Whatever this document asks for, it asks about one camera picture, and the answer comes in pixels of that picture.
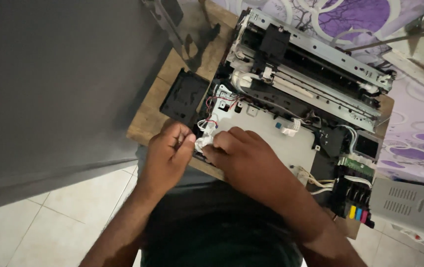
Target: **purple patterned fabric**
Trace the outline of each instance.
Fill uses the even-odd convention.
[[[214,1],[235,14],[247,7],[259,8],[328,44],[339,37],[335,45],[343,48],[378,41],[424,14],[424,0]],[[380,64],[377,55],[387,49],[382,45],[355,51],[352,56],[366,64]],[[378,168],[392,179],[424,182],[424,87],[397,71],[388,94],[395,106]]]

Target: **right hand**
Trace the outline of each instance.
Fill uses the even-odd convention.
[[[233,188],[279,214],[285,211],[298,180],[257,133],[239,127],[221,131],[203,155]]]

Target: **wooden table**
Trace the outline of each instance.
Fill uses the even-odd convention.
[[[219,36],[205,50],[202,60],[203,64],[197,70],[197,74],[212,81],[227,45],[232,39],[233,28],[237,24],[238,16],[212,1],[207,0],[205,3],[211,23],[214,25],[220,23],[221,31]],[[181,68],[188,70],[179,54],[172,49],[131,122],[127,131],[127,137],[140,144],[148,145],[151,137],[159,133],[164,122],[169,118],[159,112],[159,106],[162,104]],[[375,135],[383,138],[388,127],[388,118],[393,109],[394,101],[386,95],[381,96],[380,100],[382,103],[381,122],[383,123],[377,127]],[[223,180],[223,172],[210,164],[192,158],[189,165],[217,179]],[[353,239],[357,237],[360,222],[352,219],[341,219],[337,220],[336,223],[347,226],[340,228],[348,237]]]

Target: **white tile floor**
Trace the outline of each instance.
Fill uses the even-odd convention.
[[[132,166],[0,207],[0,267],[77,266],[137,175]],[[375,221],[375,229],[362,226],[351,240],[370,267],[424,267],[424,246]]]

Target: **cable connector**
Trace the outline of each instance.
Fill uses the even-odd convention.
[[[293,137],[299,131],[299,128],[301,128],[301,121],[293,118],[293,121],[288,125],[288,127],[281,125],[279,131],[282,134]]]

